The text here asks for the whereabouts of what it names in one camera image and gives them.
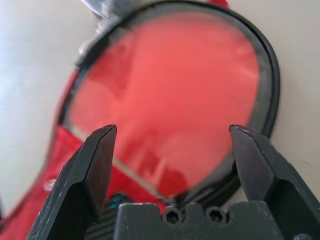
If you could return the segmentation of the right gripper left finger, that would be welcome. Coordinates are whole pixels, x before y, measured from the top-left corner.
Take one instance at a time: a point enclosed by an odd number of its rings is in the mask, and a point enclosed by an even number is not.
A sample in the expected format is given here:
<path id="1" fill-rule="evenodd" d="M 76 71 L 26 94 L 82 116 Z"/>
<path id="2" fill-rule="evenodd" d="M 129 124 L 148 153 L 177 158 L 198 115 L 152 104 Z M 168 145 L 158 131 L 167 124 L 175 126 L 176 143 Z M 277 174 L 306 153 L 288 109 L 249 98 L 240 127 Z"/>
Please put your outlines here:
<path id="1" fill-rule="evenodd" d="M 63 167 L 29 240 L 82 240 L 104 208 L 117 127 L 95 130 Z"/>

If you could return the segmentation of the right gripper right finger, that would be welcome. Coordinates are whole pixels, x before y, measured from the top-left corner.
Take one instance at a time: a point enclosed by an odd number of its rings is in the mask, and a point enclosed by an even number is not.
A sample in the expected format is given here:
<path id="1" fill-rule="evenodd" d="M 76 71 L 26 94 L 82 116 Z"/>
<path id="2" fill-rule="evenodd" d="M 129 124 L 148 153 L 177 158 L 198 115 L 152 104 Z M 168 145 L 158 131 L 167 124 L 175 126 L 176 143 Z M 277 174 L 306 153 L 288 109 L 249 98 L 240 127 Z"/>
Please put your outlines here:
<path id="1" fill-rule="evenodd" d="M 229 132 L 247 199 L 267 204 L 286 240 L 318 240 L 320 203 L 293 165 L 255 130 L 232 124 Z"/>

